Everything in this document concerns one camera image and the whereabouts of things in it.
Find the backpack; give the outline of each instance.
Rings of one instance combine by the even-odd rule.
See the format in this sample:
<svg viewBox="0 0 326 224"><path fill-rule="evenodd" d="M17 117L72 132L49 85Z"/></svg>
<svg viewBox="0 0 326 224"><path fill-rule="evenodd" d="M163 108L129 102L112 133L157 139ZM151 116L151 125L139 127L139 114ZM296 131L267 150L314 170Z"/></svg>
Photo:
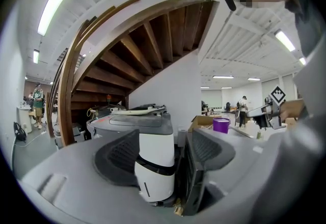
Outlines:
<svg viewBox="0 0 326 224"><path fill-rule="evenodd" d="M14 122L14 131L15 131L16 138L19 141L26 142L26 133L24 129L22 129L20 124Z"/></svg>

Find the purple bucket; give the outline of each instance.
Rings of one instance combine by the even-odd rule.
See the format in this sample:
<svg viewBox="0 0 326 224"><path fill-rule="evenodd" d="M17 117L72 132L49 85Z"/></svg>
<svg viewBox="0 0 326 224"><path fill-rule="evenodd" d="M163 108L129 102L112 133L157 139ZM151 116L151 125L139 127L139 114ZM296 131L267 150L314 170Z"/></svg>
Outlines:
<svg viewBox="0 0 326 224"><path fill-rule="evenodd" d="M230 119L228 118L222 118L222 117L214 118L213 130L217 132L228 133L230 123L231 123Z"/></svg>

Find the gray floor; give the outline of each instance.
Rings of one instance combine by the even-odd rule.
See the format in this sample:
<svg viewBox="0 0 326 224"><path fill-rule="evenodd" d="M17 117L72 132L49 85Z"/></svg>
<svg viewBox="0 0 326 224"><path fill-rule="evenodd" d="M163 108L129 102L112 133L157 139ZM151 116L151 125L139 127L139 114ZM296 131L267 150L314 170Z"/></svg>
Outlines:
<svg viewBox="0 0 326 224"><path fill-rule="evenodd" d="M56 121L56 117L53 115L53 122ZM19 180L33 167L57 151L54 139L50 138L47 132L44 118L42 121L44 122L42 129L32 126L33 130L28 134L26 143L17 141L15 144L13 170Z"/></svg>

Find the desk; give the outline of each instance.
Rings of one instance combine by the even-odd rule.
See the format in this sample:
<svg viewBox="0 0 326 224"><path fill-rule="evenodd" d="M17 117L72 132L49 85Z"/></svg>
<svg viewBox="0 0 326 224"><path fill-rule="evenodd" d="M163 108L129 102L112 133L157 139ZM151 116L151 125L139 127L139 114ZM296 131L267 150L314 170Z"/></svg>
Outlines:
<svg viewBox="0 0 326 224"><path fill-rule="evenodd" d="M24 105L22 107L17 107L19 114L19 121L21 127L26 131L26 133L30 133L32 131L31 121L29 117L29 111L31 107L29 105Z"/></svg>

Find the green shirt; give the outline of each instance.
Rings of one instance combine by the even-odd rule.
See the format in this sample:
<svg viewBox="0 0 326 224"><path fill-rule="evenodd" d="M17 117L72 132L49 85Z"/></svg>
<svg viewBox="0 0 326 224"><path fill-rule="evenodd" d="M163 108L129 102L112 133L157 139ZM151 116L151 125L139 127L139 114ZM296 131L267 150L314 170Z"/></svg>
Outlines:
<svg viewBox="0 0 326 224"><path fill-rule="evenodd" d="M41 89L40 91L38 91L37 89L34 90L33 92L33 98L34 98L34 104L33 106L36 108L42 108L43 107L43 100L42 101L36 101L39 98L43 99L43 90Z"/></svg>

